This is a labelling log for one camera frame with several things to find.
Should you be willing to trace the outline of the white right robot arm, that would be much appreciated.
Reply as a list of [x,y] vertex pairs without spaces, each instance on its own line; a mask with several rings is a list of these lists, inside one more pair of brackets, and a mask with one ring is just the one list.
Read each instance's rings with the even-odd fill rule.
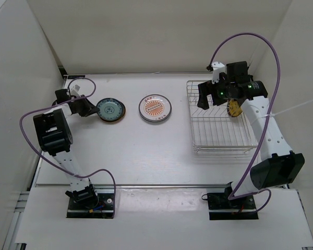
[[305,158],[303,154],[293,152],[282,135],[271,113],[272,99],[264,84],[248,74],[246,61],[227,65],[215,61],[207,68],[212,72],[212,79],[198,84],[197,106],[207,110],[210,105],[234,101],[250,122],[258,142],[253,157],[261,157],[260,163],[255,165],[251,161],[244,175],[230,183],[224,194],[226,206],[236,208],[246,196],[292,183]]

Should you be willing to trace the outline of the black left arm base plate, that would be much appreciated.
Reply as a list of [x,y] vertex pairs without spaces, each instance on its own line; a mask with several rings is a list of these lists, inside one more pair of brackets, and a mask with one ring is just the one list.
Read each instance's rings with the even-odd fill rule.
[[114,190],[97,189],[97,198],[87,204],[78,203],[70,197],[66,218],[114,219],[115,194]]

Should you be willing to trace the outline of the yellow brown plate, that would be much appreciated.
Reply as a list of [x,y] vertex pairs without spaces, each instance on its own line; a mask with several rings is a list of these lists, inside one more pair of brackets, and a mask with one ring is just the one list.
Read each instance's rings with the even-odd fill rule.
[[243,111],[236,100],[232,99],[227,102],[227,113],[230,117],[238,117],[242,112]]

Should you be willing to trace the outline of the yellow patterned plate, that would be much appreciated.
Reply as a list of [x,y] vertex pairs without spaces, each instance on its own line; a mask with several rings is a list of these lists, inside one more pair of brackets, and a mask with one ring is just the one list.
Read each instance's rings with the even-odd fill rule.
[[125,114],[126,107],[122,102],[119,102],[118,104],[104,107],[103,113],[100,114],[100,118],[107,123],[117,123],[125,117]]

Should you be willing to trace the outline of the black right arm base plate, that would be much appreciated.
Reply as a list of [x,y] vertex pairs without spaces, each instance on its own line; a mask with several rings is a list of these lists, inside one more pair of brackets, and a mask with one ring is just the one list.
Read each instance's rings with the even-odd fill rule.
[[209,220],[258,220],[253,196],[228,200],[224,193],[207,193],[201,199],[208,202]]

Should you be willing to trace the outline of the teal blue patterned plate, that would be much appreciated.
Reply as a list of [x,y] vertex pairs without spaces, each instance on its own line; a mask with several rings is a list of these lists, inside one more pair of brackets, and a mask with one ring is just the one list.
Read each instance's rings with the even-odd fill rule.
[[108,123],[121,120],[126,112],[126,108],[122,102],[115,98],[104,98],[97,103],[97,112],[99,118]]

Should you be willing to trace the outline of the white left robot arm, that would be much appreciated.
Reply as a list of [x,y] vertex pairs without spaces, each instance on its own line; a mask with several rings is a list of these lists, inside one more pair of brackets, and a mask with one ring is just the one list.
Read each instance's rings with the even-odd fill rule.
[[58,106],[33,117],[40,148],[53,157],[58,163],[58,169],[65,172],[70,183],[66,195],[80,206],[94,208],[99,202],[99,196],[90,179],[82,177],[83,171],[70,149],[73,135],[67,117],[73,114],[88,117],[100,109],[77,91],[71,95],[67,89],[60,89],[55,91],[55,95]]

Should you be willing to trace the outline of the white plate orange sunburst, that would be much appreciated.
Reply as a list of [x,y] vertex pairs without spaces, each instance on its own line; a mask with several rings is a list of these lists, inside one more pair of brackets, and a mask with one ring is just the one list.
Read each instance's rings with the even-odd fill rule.
[[168,98],[159,94],[145,96],[138,105],[141,117],[149,120],[163,120],[171,116],[172,104]]

